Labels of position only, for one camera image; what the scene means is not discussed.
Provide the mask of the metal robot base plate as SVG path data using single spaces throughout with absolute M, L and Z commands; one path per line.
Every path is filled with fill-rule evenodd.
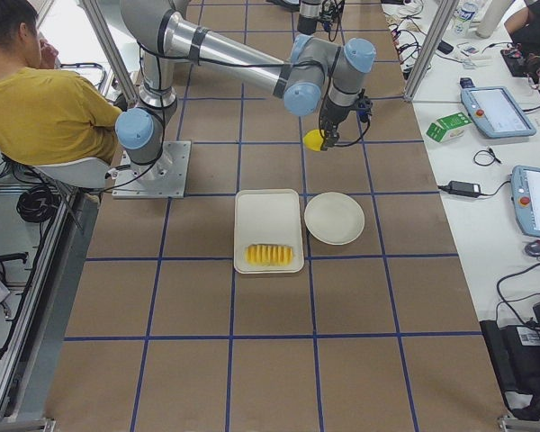
M 111 190 L 116 199 L 183 198 L 190 161 L 190 140 L 165 141 L 163 153 L 156 164 L 146 172 L 145 166 L 131 164 L 124 150 L 121 165 L 127 165 L 114 177 L 116 188 Z

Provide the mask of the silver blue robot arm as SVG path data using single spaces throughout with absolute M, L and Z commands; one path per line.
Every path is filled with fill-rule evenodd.
M 121 18 L 149 68 L 137 104 L 116 122 L 118 140 L 136 176 L 162 176 L 171 164 L 164 129 L 176 110 L 167 67 L 179 61 L 206 66 L 271 93 L 285 109 L 305 117 L 318 113 L 320 150 L 338 145 L 338 126 L 351 112 L 371 123 L 372 102 L 363 83 L 376 57 L 368 40 L 344 45 L 300 34 L 287 60 L 272 57 L 189 22 L 185 1 L 122 1 Z

